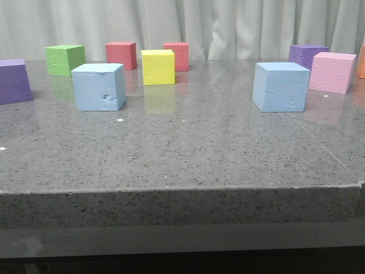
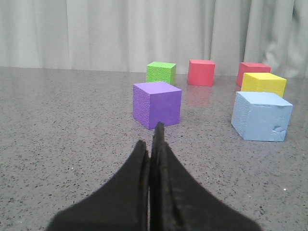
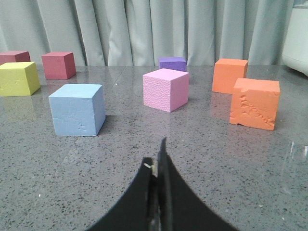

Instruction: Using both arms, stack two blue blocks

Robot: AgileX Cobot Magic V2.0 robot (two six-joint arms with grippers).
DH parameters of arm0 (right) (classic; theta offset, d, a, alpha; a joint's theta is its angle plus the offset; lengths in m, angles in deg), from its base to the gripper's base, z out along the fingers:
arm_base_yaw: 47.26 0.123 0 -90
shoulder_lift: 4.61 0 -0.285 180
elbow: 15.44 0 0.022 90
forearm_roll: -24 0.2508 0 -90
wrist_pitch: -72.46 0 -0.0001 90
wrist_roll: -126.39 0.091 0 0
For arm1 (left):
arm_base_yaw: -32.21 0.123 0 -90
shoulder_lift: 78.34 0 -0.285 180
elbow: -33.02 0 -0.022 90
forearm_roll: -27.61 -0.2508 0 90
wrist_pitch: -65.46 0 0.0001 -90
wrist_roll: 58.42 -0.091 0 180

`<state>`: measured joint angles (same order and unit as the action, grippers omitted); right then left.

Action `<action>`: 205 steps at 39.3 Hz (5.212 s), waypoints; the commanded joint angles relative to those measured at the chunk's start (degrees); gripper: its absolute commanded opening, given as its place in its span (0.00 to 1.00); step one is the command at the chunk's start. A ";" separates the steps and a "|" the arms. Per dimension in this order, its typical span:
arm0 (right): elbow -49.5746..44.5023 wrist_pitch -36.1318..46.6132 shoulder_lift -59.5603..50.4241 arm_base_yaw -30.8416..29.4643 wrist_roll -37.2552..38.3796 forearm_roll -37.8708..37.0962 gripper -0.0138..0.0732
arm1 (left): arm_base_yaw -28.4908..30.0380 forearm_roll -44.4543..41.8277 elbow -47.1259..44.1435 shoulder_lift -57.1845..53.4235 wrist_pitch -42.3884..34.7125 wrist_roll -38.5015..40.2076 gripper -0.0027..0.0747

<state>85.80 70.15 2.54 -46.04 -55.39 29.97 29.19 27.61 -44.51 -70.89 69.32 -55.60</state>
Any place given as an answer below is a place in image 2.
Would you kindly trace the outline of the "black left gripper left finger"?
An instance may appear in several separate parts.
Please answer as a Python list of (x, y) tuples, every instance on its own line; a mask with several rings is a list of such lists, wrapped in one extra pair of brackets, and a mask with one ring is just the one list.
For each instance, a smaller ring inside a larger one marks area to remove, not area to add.
[(145, 231), (150, 159), (138, 141), (119, 171), (99, 190), (59, 212), (49, 231)]

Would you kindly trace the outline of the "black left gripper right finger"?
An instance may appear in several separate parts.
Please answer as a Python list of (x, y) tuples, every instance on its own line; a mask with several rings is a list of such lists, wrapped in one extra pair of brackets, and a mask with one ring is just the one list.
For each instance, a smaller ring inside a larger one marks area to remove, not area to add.
[(222, 203), (184, 168), (156, 125), (150, 168), (152, 231), (259, 231), (260, 226)]

